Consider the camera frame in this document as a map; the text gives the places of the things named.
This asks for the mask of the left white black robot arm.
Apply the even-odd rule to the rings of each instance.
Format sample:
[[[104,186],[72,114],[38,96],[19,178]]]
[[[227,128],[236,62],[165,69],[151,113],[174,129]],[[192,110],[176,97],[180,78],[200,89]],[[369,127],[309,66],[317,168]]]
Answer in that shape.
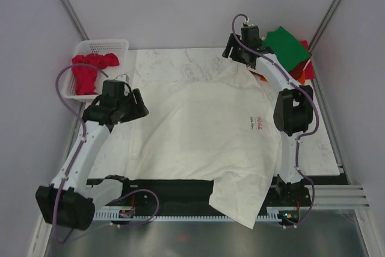
[[[88,188],[87,180],[96,157],[115,125],[149,114],[141,92],[118,80],[103,82],[102,92],[84,110],[81,130],[61,170],[48,186],[38,187],[35,198],[46,223],[86,230],[95,212],[116,201],[125,205],[132,190],[108,176]]]

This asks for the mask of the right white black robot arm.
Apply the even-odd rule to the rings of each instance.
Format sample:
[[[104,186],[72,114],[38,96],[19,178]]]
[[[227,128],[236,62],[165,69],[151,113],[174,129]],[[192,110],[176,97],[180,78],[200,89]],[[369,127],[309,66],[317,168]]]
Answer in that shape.
[[[277,92],[273,121],[282,140],[282,162],[277,174],[276,199],[284,206],[312,203],[303,174],[299,173],[299,145],[313,122],[313,89],[301,85],[283,68],[270,48],[262,46],[259,28],[243,23],[240,35],[229,36],[222,54],[262,75]]]

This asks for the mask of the white coca-cola t-shirt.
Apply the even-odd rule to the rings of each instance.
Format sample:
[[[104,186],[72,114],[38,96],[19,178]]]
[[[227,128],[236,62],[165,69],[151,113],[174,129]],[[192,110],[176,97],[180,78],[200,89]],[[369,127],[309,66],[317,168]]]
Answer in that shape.
[[[214,183],[211,207],[253,228],[281,156],[273,108],[243,65],[209,82],[141,81],[149,110],[134,121],[129,179]]]

